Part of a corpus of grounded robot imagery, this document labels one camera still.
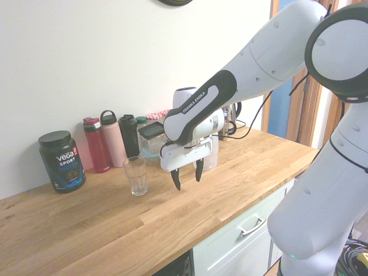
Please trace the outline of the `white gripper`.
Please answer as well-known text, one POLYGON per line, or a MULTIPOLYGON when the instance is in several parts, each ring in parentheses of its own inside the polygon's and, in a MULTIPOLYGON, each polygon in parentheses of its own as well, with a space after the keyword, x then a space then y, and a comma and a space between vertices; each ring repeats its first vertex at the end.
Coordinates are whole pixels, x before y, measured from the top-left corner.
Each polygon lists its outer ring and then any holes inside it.
POLYGON ((209 156, 211 153, 212 139, 209 137, 200 140, 200 142, 192 148, 185 148, 184 146, 171 144, 163 147, 160 157, 160 166, 164 171, 171 172, 171 177, 175 187, 180 191, 181 183, 179 180, 179 168, 195 162, 195 179, 199 182, 204 167, 203 158, 209 156))

